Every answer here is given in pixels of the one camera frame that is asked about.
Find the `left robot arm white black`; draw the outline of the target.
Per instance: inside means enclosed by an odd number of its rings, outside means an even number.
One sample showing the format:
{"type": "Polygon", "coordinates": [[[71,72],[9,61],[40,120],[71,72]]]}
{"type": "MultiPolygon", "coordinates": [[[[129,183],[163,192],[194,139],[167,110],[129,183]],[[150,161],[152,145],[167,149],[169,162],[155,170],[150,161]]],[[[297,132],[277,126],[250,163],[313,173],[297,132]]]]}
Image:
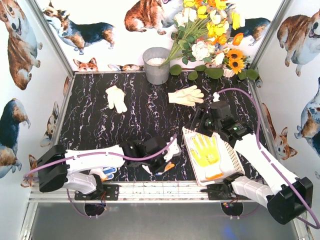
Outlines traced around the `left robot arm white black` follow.
{"type": "Polygon", "coordinates": [[[175,166],[172,158],[180,154],[175,135],[170,142],[157,136],[92,150],[69,150],[55,145],[37,162],[39,190],[49,193],[65,188],[90,195],[103,190],[107,169],[141,166],[148,174],[160,176],[175,166]]]}

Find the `blue dotted glove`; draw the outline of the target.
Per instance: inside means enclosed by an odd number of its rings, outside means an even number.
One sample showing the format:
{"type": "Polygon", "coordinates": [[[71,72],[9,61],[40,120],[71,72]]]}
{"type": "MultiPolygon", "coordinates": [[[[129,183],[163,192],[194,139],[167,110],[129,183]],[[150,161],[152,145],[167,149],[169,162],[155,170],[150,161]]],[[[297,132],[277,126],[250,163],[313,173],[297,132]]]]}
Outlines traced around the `blue dotted glove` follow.
{"type": "Polygon", "coordinates": [[[175,164],[172,163],[171,161],[165,162],[161,166],[147,166],[147,165],[142,165],[142,168],[149,173],[150,175],[153,176],[160,176],[164,174],[165,172],[169,171],[170,169],[174,168],[175,164]]]}
{"type": "Polygon", "coordinates": [[[102,182],[112,180],[116,172],[117,172],[117,168],[115,167],[94,168],[89,171],[91,175],[92,174],[98,175],[102,182]]]}

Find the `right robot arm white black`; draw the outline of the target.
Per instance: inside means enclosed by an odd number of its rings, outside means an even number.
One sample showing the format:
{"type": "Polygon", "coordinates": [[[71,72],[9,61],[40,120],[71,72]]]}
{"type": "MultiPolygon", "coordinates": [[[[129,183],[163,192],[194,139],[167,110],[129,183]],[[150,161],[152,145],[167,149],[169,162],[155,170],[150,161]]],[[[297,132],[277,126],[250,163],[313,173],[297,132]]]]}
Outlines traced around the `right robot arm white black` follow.
{"type": "Polygon", "coordinates": [[[264,206],[282,225],[310,210],[312,182],[279,163],[246,123],[235,120],[227,102],[198,106],[184,128],[198,184],[222,183],[227,194],[264,206]]]}

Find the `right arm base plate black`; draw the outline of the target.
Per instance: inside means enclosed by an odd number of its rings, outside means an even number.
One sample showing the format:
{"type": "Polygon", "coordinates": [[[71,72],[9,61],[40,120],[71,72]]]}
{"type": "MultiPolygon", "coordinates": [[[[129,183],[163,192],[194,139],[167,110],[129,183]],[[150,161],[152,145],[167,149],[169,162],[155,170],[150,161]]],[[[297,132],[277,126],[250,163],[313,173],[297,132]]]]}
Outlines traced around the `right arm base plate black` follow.
{"type": "Polygon", "coordinates": [[[239,200],[249,200],[245,196],[236,194],[229,185],[224,183],[209,184],[200,191],[206,193],[209,200],[233,200],[236,197],[239,200]]]}

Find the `yellow dotted white glove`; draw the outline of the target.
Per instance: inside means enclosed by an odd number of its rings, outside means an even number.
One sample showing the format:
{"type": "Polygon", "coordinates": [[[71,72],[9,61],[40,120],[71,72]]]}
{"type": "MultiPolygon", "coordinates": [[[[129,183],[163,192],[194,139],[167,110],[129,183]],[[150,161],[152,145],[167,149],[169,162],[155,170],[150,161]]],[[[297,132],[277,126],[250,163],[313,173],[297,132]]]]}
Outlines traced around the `yellow dotted white glove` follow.
{"type": "Polygon", "coordinates": [[[207,181],[213,181],[223,177],[224,174],[220,169],[221,156],[216,137],[197,133],[191,138],[191,141],[194,146],[190,149],[192,158],[196,165],[204,171],[204,178],[207,181]]]}

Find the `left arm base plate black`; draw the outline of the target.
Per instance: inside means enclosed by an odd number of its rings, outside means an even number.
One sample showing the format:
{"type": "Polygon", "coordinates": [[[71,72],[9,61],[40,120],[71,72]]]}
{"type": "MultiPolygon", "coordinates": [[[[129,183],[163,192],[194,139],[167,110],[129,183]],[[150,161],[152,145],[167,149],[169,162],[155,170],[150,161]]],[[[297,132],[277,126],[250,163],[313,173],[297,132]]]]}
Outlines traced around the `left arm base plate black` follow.
{"type": "Polygon", "coordinates": [[[89,194],[84,194],[80,191],[76,191],[74,199],[76,201],[117,201],[119,197],[118,184],[102,184],[97,186],[96,190],[89,194]]]}

